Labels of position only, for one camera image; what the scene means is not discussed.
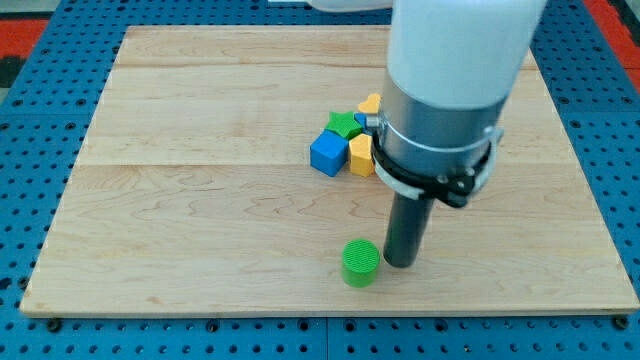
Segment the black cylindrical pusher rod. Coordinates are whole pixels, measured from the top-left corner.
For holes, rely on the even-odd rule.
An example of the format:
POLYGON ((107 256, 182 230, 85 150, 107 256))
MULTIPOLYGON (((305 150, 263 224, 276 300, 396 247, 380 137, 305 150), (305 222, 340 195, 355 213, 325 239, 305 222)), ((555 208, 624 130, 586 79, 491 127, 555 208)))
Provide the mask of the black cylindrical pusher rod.
POLYGON ((433 208, 432 198, 410 199, 394 194, 383 257, 392 267, 414 264, 433 208))

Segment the silver black wrist mount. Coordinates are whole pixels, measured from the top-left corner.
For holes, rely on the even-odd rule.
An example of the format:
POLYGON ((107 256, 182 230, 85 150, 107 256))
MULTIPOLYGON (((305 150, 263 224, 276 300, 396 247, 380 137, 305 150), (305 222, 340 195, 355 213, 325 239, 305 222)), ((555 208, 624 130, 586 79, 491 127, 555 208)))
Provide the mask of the silver black wrist mount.
POLYGON ((409 200, 462 208, 491 176, 503 130, 501 100, 444 108, 409 95, 387 74, 371 152, 378 177, 409 200))

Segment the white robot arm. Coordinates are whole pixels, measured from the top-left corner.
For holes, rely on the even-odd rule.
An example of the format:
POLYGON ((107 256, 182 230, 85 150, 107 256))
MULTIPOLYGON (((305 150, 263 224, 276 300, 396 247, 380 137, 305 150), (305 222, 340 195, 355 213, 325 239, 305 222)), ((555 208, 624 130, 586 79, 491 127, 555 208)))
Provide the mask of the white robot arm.
POLYGON ((383 256, 413 265, 434 202, 462 208, 491 177, 497 122, 545 0, 309 0, 324 12, 392 11, 380 108, 367 119, 395 192, 383 256))

